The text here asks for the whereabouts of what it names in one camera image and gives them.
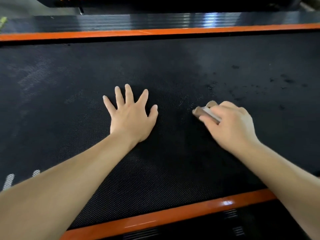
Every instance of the black running belt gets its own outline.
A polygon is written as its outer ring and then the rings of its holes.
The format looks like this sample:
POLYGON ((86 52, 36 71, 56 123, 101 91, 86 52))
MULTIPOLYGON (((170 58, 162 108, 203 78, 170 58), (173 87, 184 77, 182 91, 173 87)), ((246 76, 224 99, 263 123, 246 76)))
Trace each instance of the black running belt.
POLYGON ((263 143, 319 174, 320 32, 154 38, 2 46, 0 184, 105 138, 102 96, 115 103, 114 87, 126 83, 135 99, 149 90, 146 109, 158 104, 157 123, 71 228, 264 188, 192 115, 210 100, 245 107, 263 143))

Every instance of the person's right arm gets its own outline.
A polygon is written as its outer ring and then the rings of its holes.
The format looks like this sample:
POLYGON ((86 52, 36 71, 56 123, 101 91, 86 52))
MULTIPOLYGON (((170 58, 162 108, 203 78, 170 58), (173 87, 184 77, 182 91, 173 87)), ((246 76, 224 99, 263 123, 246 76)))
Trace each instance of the person's right arm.
POLYGON ((246 109, 227 101, 210 109, 222 118, 219 125, 208 116, 199 119, 217 143, 262 180, 311 239, 320 240, 320 179, 263 145, 246 109))

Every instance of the bare skin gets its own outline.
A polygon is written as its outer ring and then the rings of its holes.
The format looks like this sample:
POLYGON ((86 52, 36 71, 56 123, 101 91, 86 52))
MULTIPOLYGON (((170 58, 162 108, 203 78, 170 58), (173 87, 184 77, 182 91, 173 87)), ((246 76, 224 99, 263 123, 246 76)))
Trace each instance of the bare skin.
POLYGON ((246 109, 225 101, 211 111, 222 118, 219 125, 199 119, 217 143, 265 183, 311 239, 320 239, 320 179, 263 145, 246 109))
MULTIPOLYGON (((117 109, 103 97, 112 121, 110 135, 90 149, 0 193, 0 238, 59 239, 117 163, 153 129, 158 107, 145 111, 148 91, 134 103, 128 84, 125 101, 115 88, 117 109)), ((320 239, 320 179, 263 145, 250 114, 230 102, 211 110, 216 125, 199 119, 218 144, 239 158, 281 200, 313 239, 320 239)))

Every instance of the orange trim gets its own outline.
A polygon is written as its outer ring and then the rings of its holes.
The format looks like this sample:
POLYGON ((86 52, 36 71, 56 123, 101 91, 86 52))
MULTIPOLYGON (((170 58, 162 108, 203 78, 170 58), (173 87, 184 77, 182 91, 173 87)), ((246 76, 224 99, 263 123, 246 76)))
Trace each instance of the orange trim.
POLYGON ((95 240, 276 199, 268 189, 241 193, 66 231, 60 240, 95 240))
POLYGON ((143 29, 143 30, 112 30, 112 31, 82 31, 82 32, 48 32, 48 33, 4 33, 0 34, 0 41, 18 40, 47 40, 71 39, 112 36, 146 36, 146 35, 176 35, 176 34, 204 34, 244 31, 291 30, 291 29, 318 29, 320 23, 315 24, 273 24, 256 26, 236 26, 222 28, 170 28, 170 29, 143 29))

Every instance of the hand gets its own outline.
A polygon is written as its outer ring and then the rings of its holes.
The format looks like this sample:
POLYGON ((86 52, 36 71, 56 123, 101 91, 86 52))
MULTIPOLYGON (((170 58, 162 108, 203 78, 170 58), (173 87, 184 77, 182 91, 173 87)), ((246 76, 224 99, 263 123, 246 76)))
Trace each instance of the hand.
POLYGON ((146 114, 148 90, 143 91, 136 103, 129 84, 125 85, 125 101, 120 88, 117 86, 114 90, 118 109, 115 109, 110 100, 103 96, 103 102, 111 116, 110 134, 125 133, 135 143, 146 140, 158 117, 157 105, 152 106, 149 116, 146 114))
POLYGON ((252 117, 246 109, 224 101, 210 110, 222 119, 219 125, 206 115, 200 116, 199 120, 206 125, 212 137, 223 149, 237 154, 246 145, 259 143, 252 117))

